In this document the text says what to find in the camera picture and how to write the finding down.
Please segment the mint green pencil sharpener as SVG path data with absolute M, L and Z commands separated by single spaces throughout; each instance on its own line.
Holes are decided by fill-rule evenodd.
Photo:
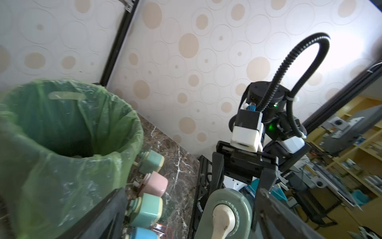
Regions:
M 138 168 L 141 174 L 148 174 L 153 171 L 158 173 L 165 161 L 165 157 L 154 150 L 139 153 L 138 159 L 138 162 L 133 162 L 133 165 Z

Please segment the light green pencil sharpener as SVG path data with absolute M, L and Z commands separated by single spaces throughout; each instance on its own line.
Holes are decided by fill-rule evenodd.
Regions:
M 132 227 L 148 229 L 162 217 L 163 199 L 144 193 L 128 203 L 125 215 Z

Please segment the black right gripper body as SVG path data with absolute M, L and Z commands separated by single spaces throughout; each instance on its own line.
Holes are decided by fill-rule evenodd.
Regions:
M 223 154 L 224 175 L 250 185 L 252 178 L 260 179 L 263 168 L 279 170 L 279 159 L 264 152 L 247 152 L 218 141 L 216 152 Z

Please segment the clear pink shavings tray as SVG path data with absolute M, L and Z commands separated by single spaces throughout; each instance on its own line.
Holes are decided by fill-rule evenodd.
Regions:
M 170 227 L 156 223 L 151 230 L 158 235 L 159 239 L 173 239 L 173 230 Z

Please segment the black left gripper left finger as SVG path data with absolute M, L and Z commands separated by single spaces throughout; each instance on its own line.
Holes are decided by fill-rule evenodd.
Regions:
M 59 239 L 121 239 L 127 207 L 124 188 L 109 193 Z

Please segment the pink pencil sharpener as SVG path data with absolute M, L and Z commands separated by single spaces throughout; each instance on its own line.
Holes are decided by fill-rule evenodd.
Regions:
M 145 193 L 162 197 L 167 190 L 168 179 L 158 172 L 153 171 L 152 173 L 147 173 L 140 182 L 134 181 L 133 186 L 138 189 L 139 197 Z

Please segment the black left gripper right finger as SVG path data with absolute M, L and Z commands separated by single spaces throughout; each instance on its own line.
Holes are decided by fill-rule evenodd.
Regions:
M 266 189 L 256 192 L 255 221 L 265 239 L 323 238 Z

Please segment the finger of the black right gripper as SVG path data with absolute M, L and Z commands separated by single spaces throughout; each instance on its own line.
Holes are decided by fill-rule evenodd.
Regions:
M 258 191 L 260 189 L 265 189 L 268 191 L 268 193 L 270 193 L 276 180 L 277 180 L 277 178 L 278 178 L 278 170 L 277 169 L 263 168 L 262 173 L 260 175 L 256 196 L 255 196 L 255 204 L 253 207 L 251 231 L 256 231 L 256 225 L 258 222 L 257 213 L 256 213 L 256 210 L 259 208 L 258 202 L 259 202 L 259 197 L 260 197 L 260 193 Z
M 208 185 L 208 197 L 210 198 L 211 194 L 218 190 L 223 189 L 224 185 L 224 157 L 223 154 L 214 152 L 212 154 L 212 172 L 211 172 L 211 181 Z

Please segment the blue pencil sharpener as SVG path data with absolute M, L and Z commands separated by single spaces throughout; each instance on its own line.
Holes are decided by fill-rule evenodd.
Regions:
M 125 239 L 160 239 L 154 231 L 144 228 L 133 228 L 130 233 L 126 234 Z

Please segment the sage green pencil sharpener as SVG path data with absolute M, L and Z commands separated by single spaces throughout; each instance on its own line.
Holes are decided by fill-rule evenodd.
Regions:
M 194 239 L 247 239 L 252 208 L 244 195 L 233 189 L 218 189 L 208 198 Z

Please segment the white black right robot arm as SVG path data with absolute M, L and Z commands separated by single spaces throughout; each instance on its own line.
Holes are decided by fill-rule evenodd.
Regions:
M 277 69 L 272 81 L 251 83 L 244 91 L 237 114 L 229 123 L 230 142 L 219 141 L 212 155 L 212 175 L 208 194 L 223 188 L 225 176 L 271 190 L 281 172 L 288 170 L 308 145 L 305 126 L 293 114 L 293 102 L 303 85 L 323 63 L 330 49 L 330 36 L 319 32 L 298 43 Z M 282 86 L 296 59 L 309 47 L 317 45 L 313 62 L 292 89 Z

